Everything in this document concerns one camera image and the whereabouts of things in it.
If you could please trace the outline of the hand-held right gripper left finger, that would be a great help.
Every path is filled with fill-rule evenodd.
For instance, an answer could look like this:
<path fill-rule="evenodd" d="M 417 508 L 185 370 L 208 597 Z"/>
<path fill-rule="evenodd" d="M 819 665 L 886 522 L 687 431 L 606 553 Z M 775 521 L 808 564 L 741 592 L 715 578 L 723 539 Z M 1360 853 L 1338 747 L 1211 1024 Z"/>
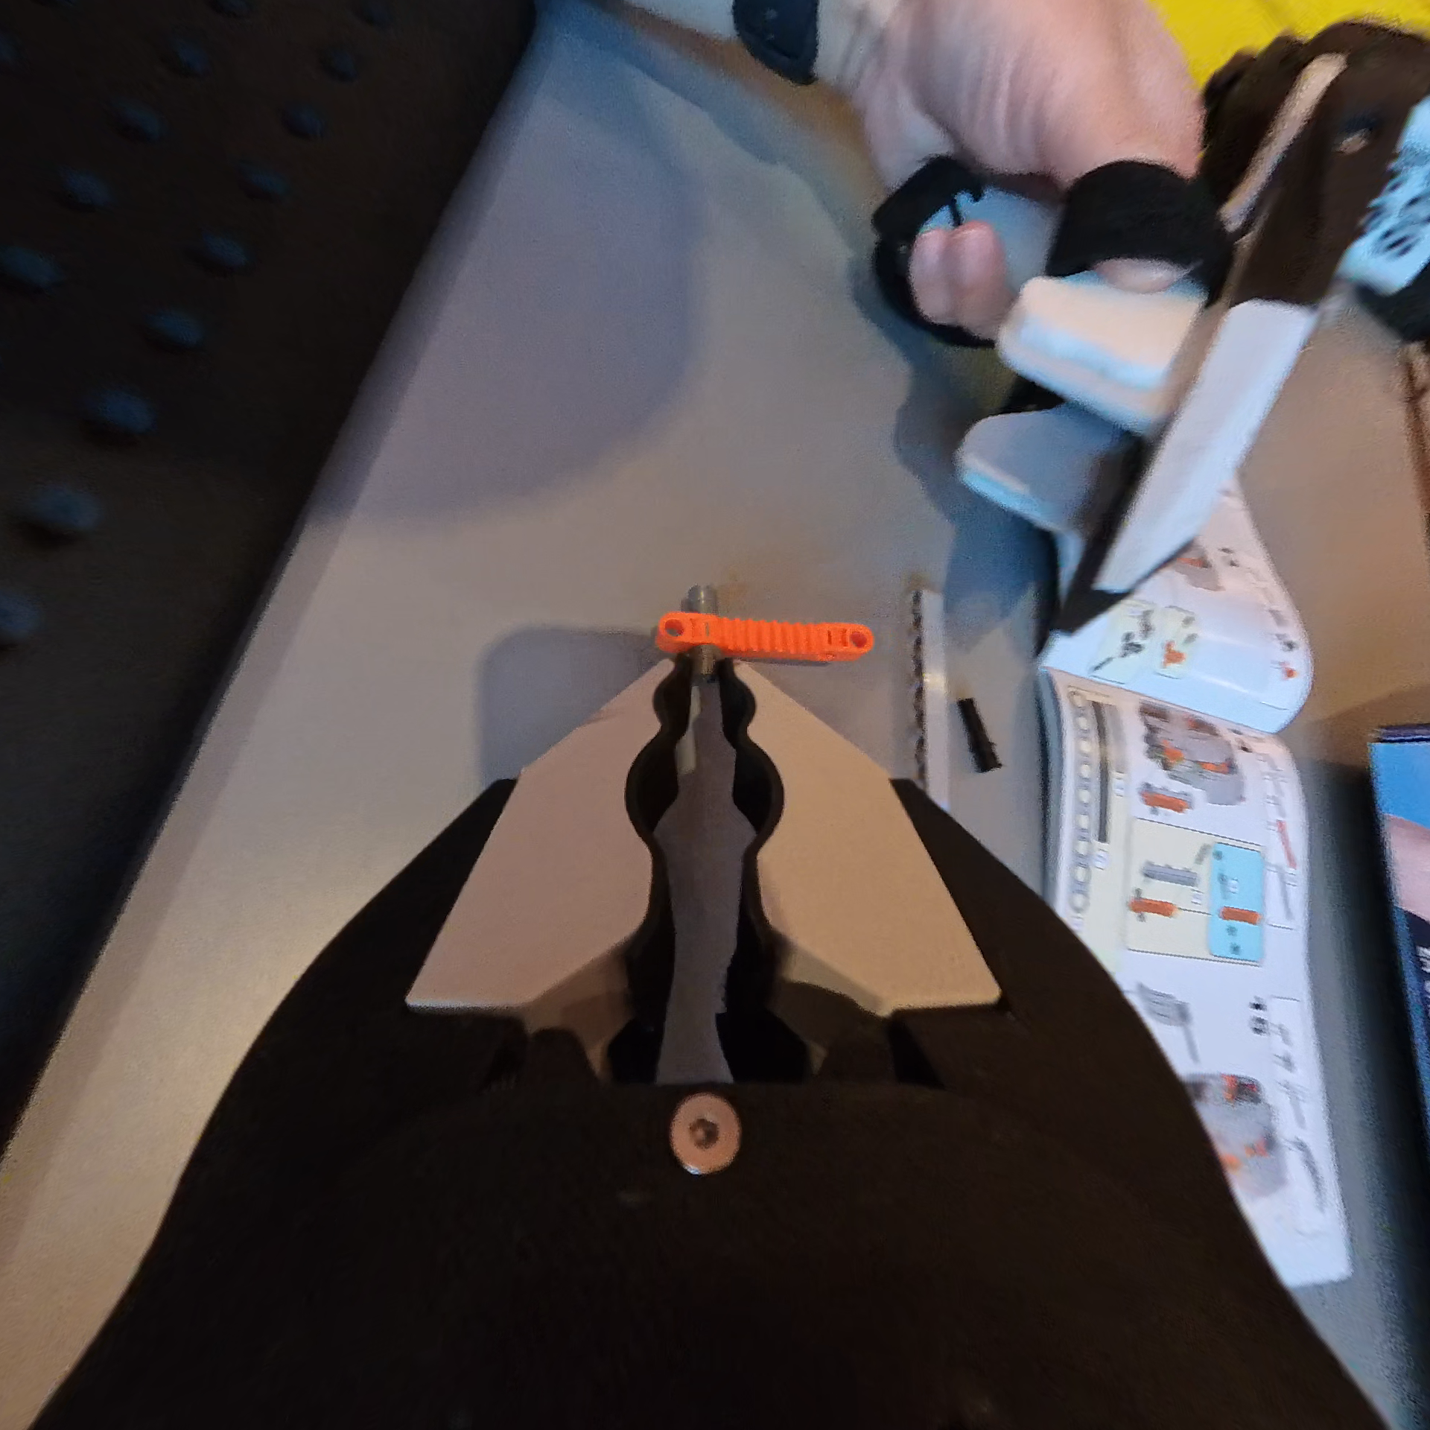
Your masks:
<path fill-rule="evenodd" d="M 653 826 L 681 798 L 687 665 L 637 672 L 506 791 L 407 1004 L 571 1031 L 653 1073 L 675 897 Z"/>

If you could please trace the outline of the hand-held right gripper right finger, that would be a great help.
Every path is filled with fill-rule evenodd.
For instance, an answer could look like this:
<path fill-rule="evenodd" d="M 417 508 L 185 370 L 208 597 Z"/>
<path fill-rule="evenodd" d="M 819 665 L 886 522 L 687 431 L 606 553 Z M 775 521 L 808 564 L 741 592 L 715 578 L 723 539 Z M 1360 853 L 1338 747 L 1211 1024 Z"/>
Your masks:
<path fill-rule="evenodd" d="M 723 665 L 741 819 L 723 1060 L 810 1060 L 901 1010 L 1002 1004 L 1002 978 L 901 786 L 751 665 Z"/>

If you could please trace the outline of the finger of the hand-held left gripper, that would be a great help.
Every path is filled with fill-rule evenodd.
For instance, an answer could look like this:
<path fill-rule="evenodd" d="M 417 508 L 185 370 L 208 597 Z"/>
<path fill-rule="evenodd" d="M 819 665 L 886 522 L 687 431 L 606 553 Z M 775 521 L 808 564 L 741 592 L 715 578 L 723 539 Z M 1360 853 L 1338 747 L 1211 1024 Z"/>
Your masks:
<path fill-rule="evenodd" d="M 1310 331 L 1315 308 L 1028 308 L 1028 384 L 1133 431 L 1105 522 L 1056 539 L 1064 639 L 1203 530 Z"/>
<path fill-rule="evenodd" d="M 1122 464 L 1133 431 L 1083 408 L 978 417 L 954 447 L 968 494 L 1049 539 L 1093 539 L 1122 489 Z"/>

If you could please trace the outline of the light grey toy beam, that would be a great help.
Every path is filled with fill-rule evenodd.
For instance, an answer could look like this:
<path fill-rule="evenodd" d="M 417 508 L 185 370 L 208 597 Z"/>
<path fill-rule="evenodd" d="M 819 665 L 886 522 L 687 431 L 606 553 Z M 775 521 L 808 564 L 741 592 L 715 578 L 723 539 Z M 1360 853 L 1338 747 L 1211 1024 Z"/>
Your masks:
<path fill-rule="evenodd" d="M 948 747 L 948 639 L 941 639 L 941 592 L 915 586 L 915 762 L 923 798 L 948 811 L 954 747 Z"/>

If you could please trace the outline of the grey toy axle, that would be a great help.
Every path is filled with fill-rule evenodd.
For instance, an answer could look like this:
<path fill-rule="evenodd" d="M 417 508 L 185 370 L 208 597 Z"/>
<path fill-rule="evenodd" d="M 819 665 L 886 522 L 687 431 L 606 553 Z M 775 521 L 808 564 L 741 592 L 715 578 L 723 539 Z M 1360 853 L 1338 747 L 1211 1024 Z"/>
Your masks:
<path fill-rule="evenodd" d="M 681 611 L 720 618 L 720 586 L 715 586 L 715 578 L 687 586 Z M 720 715 L 720 665 L 723 665 L 720 644 L 702 644 L 702 649 L 687 654 L 693 688 L 687 688 L 687 729 L 681 729 L 681 741 L 675 741 L 675 776 L 681 776 L 681 786 L 687 786 L 693 768 L 702 768 L 702 715 L 704 715 L 704 704 Z"/>

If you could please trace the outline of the orange toothed toy beam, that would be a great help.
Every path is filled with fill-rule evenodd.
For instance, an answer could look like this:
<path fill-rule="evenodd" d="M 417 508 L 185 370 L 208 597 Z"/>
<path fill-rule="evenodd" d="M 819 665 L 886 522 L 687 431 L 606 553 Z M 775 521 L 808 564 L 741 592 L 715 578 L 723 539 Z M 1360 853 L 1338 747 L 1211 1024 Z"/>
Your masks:
<path fill-rule="evenodd" d="M 845 665 L 872 654 L 872 630 L 870 625 L 660 611 L 653 649 L 660 654 L 715 654 L 715 665 L 845 669 Z"/>

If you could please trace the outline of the person's left hand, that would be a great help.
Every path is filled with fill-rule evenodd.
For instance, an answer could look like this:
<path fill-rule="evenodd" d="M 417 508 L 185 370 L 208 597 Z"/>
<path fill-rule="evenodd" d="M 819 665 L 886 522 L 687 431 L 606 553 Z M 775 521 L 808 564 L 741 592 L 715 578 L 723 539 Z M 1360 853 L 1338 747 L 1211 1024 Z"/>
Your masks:
<path fill-rule="evenodd" d="M 932 154 L 1049 191 L 1105 162 L 1191 175 L 1203 132 L 1148 0 L 901 0 L 849 68 L 849 106 L 886 190 Z"/>

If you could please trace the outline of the yellow plastic bin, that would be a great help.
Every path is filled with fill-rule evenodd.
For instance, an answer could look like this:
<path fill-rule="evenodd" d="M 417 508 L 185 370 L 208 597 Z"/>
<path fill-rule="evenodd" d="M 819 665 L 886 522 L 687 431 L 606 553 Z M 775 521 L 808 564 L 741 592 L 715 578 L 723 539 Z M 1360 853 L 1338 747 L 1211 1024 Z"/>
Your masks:
<path fill-rule="evenodd" d="M 1236 53 L 1270 53 L 1288 32 L 1315 36 L 1341 19 L 1430 32 L 1430 0 L 1153 0 L 1153 11 L 1185 53 L 1191 81 L 1211 81 Z"/>

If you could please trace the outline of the open instruction booklet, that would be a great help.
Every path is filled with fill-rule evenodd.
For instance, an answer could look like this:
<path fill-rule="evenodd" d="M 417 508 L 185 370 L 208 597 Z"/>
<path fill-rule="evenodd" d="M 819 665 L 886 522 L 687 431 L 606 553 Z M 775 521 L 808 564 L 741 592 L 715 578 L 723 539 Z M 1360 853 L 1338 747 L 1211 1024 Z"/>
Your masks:
<path fill-rule="evenodd" d="M 1288 1284 L 1347 1279 L 1310 1024 L 1310 819 L 1279 729 L 1310 644 L 1241 489 L 1135 592 L 1042 649 L 1042 897 L 1181 1073 Z"/>

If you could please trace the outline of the blue toy kit box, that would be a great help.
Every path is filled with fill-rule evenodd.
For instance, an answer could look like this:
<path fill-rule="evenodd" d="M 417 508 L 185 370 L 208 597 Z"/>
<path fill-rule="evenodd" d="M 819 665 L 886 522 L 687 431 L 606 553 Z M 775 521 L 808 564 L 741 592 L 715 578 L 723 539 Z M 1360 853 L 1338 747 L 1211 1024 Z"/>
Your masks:
<path fill-rule="evenodd" d="M 1402 986 L 1430 1125 L 1430 723 L 1389 723 L 1366 741 L 1389 897 L 1402 931 Z"/>

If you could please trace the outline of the dark wristwatch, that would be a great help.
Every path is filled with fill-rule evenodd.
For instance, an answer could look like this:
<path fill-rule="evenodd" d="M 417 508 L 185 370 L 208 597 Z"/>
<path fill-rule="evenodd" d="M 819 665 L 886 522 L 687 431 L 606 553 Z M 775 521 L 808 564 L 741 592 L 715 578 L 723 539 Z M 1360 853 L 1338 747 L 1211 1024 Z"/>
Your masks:
<path fill-rule="evenodd" d="M 732 0 L 732 32 L 780 81 L 819 81 L 819 0 Z"/>

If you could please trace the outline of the black perforated chair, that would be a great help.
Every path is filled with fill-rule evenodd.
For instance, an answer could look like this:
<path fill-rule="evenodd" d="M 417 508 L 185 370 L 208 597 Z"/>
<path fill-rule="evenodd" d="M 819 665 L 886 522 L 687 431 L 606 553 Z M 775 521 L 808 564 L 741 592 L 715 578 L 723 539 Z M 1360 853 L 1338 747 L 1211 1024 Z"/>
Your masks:
<path fill-rule="evenodd" d="M 0 7 L 0 1136 L 532 32 L 532 0 Z"/>

